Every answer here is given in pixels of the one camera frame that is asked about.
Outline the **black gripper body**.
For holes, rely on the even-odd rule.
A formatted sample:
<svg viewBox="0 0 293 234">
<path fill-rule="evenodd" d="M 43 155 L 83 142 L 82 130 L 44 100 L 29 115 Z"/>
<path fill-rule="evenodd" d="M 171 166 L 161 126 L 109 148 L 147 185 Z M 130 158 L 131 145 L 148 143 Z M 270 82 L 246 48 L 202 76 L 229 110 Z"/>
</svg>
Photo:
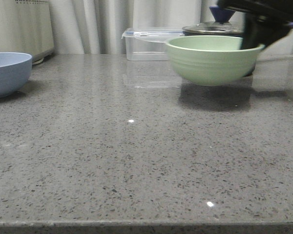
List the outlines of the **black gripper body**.
<svg viewBox="0 0 293 234">
<path fill-rule="evenodd" d="M 218 0 L 223 9 L 293 22 L 293 0 Z"/>
</svg>

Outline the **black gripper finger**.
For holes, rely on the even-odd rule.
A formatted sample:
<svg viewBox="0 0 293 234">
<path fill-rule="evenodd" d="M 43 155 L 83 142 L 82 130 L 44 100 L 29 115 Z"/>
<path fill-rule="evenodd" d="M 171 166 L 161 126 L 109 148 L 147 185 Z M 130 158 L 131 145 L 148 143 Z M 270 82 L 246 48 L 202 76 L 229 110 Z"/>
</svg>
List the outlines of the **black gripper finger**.
<svg viewBox="0 0 293 234">
<path fill-rule="evenodd" d="M 287 36 L 291 27 L 285 21 L 267 16 L 245 14 L 241 50 L 255 48 L 260 44 L 268 47 Z"/>
</svg>

